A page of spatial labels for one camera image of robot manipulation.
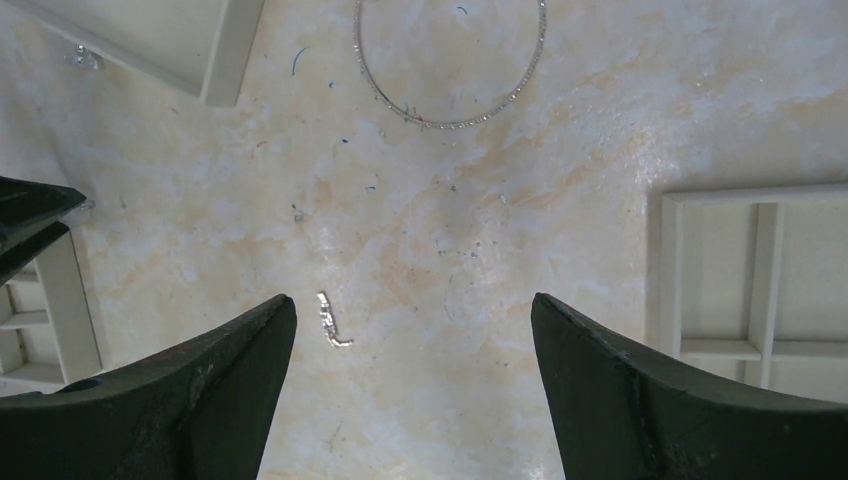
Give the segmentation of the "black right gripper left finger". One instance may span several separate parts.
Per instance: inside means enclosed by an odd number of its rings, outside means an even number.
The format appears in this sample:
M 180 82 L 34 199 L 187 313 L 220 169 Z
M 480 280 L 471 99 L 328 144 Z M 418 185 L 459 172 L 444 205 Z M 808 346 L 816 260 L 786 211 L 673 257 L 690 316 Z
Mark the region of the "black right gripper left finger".
M 191 340 L 1 401 L 5 479 L 254 479 L 296 335 L 275 296 Z

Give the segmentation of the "shallow beige open tray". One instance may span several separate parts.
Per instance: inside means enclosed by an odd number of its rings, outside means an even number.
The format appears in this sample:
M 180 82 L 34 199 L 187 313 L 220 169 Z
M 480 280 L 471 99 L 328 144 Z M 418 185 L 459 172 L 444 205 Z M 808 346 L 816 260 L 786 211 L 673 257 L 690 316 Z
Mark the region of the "shallow beige open tray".
M 11 1 L 74 44 L 211 107 L 232 107 L 261 1 Z

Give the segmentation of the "beige compartment tray right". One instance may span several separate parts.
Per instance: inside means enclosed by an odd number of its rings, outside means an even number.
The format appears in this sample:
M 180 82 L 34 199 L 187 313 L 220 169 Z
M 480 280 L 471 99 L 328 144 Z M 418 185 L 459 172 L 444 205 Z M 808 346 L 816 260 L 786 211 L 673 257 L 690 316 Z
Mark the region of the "beige compartment tray right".
M 656 346 L 754 387 L 847 398 L 847 187 L 668 193 Z

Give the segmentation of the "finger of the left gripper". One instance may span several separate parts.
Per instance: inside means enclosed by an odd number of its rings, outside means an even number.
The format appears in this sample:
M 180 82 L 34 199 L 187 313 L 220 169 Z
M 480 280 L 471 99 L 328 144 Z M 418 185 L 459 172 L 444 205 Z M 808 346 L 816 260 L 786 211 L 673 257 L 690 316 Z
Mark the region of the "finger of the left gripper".
M 54 222 L 29 239 L 1 254 L 1 284 L 11 280 L 25 266 L 53 243 L 70 232 L 61 222 Z
M 76 189 L 1 177 L 1 253 L 10 251 L 82 205 Z

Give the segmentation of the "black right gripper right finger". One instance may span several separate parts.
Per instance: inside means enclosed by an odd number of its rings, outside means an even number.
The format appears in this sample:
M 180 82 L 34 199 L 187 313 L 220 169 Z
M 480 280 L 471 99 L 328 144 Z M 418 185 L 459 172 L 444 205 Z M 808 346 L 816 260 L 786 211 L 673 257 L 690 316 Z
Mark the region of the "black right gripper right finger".
M 536 358 L 569 479 L 843 479 L 847 408 L 729 380 L 539 293 Z

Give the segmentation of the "silver pearl-tipped bangle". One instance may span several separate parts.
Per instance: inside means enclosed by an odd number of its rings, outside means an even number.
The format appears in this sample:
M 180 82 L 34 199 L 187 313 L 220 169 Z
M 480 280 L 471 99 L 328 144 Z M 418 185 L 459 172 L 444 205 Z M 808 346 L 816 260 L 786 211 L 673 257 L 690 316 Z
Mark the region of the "silver pearl-tipped bangle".
M 426 129 L 479 125 L 513 103 L 544 51 L 537 1 L 358 1 L 353 49 L 390 112 Z

